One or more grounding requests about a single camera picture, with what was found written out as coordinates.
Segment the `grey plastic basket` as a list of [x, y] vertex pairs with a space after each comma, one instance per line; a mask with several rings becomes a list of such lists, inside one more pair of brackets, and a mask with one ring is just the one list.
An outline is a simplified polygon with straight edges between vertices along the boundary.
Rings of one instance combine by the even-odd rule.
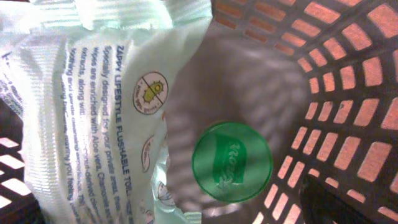
[[[164, 110], [167, 190], [189, 223], [305, 223], [307, 174], [340, 190], [379, 178], [397, 194], [397, 2], [210, 2]], [[223, 121], [272, 152], [270, 182], [245, 202], [220, 202], [193, 176], [196, 141]], [[1, 99], [1, 222], [47, 223], [24, 182], [22, 130]]]

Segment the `green lid jar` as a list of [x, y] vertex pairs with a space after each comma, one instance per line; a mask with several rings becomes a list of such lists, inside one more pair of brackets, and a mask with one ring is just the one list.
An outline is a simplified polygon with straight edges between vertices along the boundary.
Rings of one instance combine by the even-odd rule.
[[270, 182], [273, 166], [264, 137], [246, 124], [232, 121], [208, 126], [192, 154], [198, 186], [225, 203], [245, 202], [259, 195]]

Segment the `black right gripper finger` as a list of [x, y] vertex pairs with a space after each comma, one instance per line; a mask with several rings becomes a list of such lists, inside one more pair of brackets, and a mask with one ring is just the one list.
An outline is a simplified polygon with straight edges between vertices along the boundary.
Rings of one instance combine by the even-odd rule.
[[379, 178], [357, 178], [340, 190], [307, 174], [300, 205], [305, 223], [397, 223], [397, 194]]

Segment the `mint green wipes packet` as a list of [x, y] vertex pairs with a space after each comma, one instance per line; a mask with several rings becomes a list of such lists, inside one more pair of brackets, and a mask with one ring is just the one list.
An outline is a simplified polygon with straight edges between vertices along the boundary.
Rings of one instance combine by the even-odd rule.
[[189, 223], [167, 190], [165, 104], [210, 1], [1, 2], [1, 99], [47, 223]]

